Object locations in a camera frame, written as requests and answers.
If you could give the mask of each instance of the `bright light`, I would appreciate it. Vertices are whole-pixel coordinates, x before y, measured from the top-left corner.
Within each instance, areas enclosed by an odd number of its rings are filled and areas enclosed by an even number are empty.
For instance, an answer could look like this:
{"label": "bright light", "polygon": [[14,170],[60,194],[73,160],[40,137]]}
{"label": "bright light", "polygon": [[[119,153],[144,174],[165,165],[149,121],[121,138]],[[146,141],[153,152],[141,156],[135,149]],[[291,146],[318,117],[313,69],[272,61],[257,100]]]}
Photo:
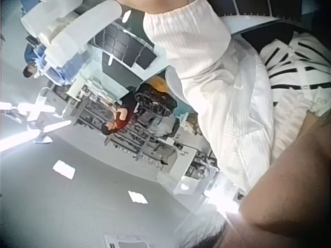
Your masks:
{"label": "bright light", "polygon": [[226,213],[238,213],[239,204],[232,199],[217,193],[213,194],[209,190],[206,190],[204,195],[209,198],[209,203],[216,206],[219,213],[223,215],[226,215]]}
{"label": "bright light", "polygon": [[131,10],[125,12],[125,14],[123,15],[123,18],[122,18],[122,22],[126,23],[129,19],[130,15],[131,15]]}
{"label": "bright light", "polygon": [[60,173],[62,176],[65,176],[66,178],[72,179],[74,176],[74,173],[76,171],[75,168],[71,167],[70,165],[67,165],[65,162],[59,160],[56,162],[56,164],[53,166],[53,170]]}
{"label": "bright light", "polygon": [[41,112],[39,108],[44,106],[46,100],[47,97],[42,97],[42,96],[37,97],[36,103],[34,104],[35,108],[31,110],[29,117],[27,118],[27,121],[35,121],[38,119]]}
{"label": "bright light", "polygon": [[56,129],[59,129],[59,128],[63,128],[65,126],[68,126],[70,124],[71,124],[71,120],[65,120],[65,121],[62,121],[62,122],[51,124],[51,125],[48,125],[48,126],[44,127],[43,132],[44,133],[49,133],[49,132],[52,132],[52,131],[54,131]]}
{"label": "bright light", "polygon": [[187,186],[185,183],[182,183],[182,184],[180,185],[180,188],[181,188],[182,190],[189,190],[189,189],[190,189],[190,187]]}
{"label": "bright light", "polygon": [[134,203],[148,204],[146,198],[142,194],[129,191],[129,195]]}
{"label": "bright light", "polygon": [[39,134],[40,130],[33,129],[2,139],[0,141],[0,152],[8,150],[9,148],[12,148],[14,146],[18,146],[25,142],[31,141],[38,137]]}
{"label": "bright light", "polygon": [[11,110],[12,105],[9,102],[0,102],[0,110]]}
{"label": "bright light", "polygon": [[113,62],[113,59],[114,59],[114,55],[111,54],[111,55],[109,56],[108,66],[111,66],[111,64],[112,64],[112,62]]}
{"label": "bright light", "polygon": [[55,107],[47,106],[47,105],[35,105],[31,103],[20,103],[17,106],[19,112],[31,112],[31,111],[39,111],[39,112],[49,112],[54,113]]}

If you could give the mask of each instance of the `skin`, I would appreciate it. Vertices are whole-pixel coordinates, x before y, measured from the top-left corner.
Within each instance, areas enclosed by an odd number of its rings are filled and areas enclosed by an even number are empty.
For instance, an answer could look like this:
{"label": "skin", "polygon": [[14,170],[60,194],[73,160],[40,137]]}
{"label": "skin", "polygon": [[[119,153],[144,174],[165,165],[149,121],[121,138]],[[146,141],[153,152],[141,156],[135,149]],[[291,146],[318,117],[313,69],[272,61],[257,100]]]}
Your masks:
{"label": "skin", "polygon": [[[159,14],[189,0],[119,2]],[[215,247],[315,247],[328,240],[330,170],[331,111],[319,119],[307,113],[298,139],[244,198],[239,212],[227,216],[228,227]]]}
{"label": "skin", "polygon": [[[116,113],[120,113],[119,115],[119,119],[120,120],[125,120],[127,115],[128,115],[128,110],[126,108],[119,108],[117,110],[114,110],[113,111],[113,114],[114,114],[114,118],[116,118]],[[117,124],[115,123],[115,121],[113,120],[110,120],[106,123],[106,127],[108,128],[108,130],[112,130],[112,129],[116,129],[117,128]]]}

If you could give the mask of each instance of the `black bag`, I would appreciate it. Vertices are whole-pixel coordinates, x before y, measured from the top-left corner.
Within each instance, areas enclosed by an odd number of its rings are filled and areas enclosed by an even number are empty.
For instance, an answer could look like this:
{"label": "black bag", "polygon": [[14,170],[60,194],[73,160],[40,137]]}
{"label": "black bag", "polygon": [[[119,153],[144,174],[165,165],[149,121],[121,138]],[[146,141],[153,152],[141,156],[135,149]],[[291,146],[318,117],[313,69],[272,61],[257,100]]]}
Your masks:
{"label": "black bag", "polygon": [[177,107],[177,102],[172,96],[159,92],[146,83],[139,87],[135,97],[142,108],[150,110],[158,116],[169,116]]}

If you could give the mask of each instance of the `ceiling light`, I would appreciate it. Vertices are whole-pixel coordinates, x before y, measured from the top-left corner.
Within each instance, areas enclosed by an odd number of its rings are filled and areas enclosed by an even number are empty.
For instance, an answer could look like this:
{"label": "ceiling light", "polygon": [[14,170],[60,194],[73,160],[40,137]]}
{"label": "ceiling light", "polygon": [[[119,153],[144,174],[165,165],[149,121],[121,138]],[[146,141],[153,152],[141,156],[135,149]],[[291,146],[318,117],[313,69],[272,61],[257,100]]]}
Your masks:
{"label": "ceiling light", "polygon": [[24,111],[24,112],[31,112],[31,111],[40,111],[40,112],[49,112],[49,113],[55,112],[55,107],[53,106],[35,105],[31,103],[20,103],[17,106],[17,109],[19,111]]}
{"label": "ceiling light", "polygon": [[125,14],[123,15],[122,22],[126,23],[131,15],[131,10],[126,11]]}
{"label": "ceiling light", "polygon": [[111,66],[111,64],[113,62],[113,59],[114,59],[114,55],[113,54],[110,54],[109,60],[108,60],[108,66]]}
{"label": "ceiling light", "polygon": [[39,134],[40,130],[33,129],[23,133],[15,134],[8,138],[4,138],[0,141],[0,152],[8,150],[9,148],[12,148],[14,146],[18,146],[25,142],[31,141],[38,137]]}
{"label": "ceiling light", "polygon": [[[36,103],[34,104],[34,106],[38,106],[38,107],[42,107],[44,106],[45,102],[47,100],[47,97],[42,97],[42,96],[38,96],[36,99]],[[31,110],[29,117],[27,118],[27,121],[35,121],[38,119],[39,115],[40,115],[40,109],[36,107],[35,109]]]}
{"label": "ceiling light", "polygon": [[190,189],[190,187],[187,186],[185,183],[182,183],[182,184],[180,185],[180,188],[181,188],[182,190],[184,190],[184,191]]}
{"label": "ceiling light", "polygon": [[11,110],[12,105],[9,102],[0,102],[0,110]]}
{"label": "ceiling light", "polygon": [[74,173],[76,171],[75,168],[71,167],[70,165],[66,164],[65,162],[58,160],[56,164],[53,166],[53,170],[60,173],[62,176],[66,178],[72,179]]}
{"label": "ceiling light", "polygon": [[146,198],[140,193],[129,191],[129,195],[134,203],[148,204]]}
{"label": "ceiling light", "polygon": [[59,129],[59,128],[63,128],[65,126],[68,126],[70,124],[71,124],[71,120],[65,120],[65,121],[62,121],[62,122],[51,124],[51,125],[48,125],[48,126],[44,127],[43,132],[44,133],[49,133],[49,132],[52,132],[52,131],[54,131],[56,129]]}

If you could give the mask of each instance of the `blue shirt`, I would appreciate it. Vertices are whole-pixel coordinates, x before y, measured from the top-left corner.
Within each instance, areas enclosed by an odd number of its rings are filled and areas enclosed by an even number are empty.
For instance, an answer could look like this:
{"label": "blue shirt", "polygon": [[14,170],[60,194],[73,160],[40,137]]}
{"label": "blue shirt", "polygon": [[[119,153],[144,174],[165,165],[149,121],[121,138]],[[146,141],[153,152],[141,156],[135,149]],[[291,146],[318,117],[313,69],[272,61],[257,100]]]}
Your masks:
{"label": "blue shirt", "polygon": [[32,10],[33,7],[35,7],[39,0],[21,0],[22,3],[22,9],[23,9],[23,15],[28,13],[30,10]]}
{"label": "blue shirt", "polygon": [[25,61],[27,63],[34,62],[36,58],[37,58],[37,55],[34,51],[33,46],[31,46],[30,44],[26,45],[26,49],[25,49],[25,52],[24,52]]}

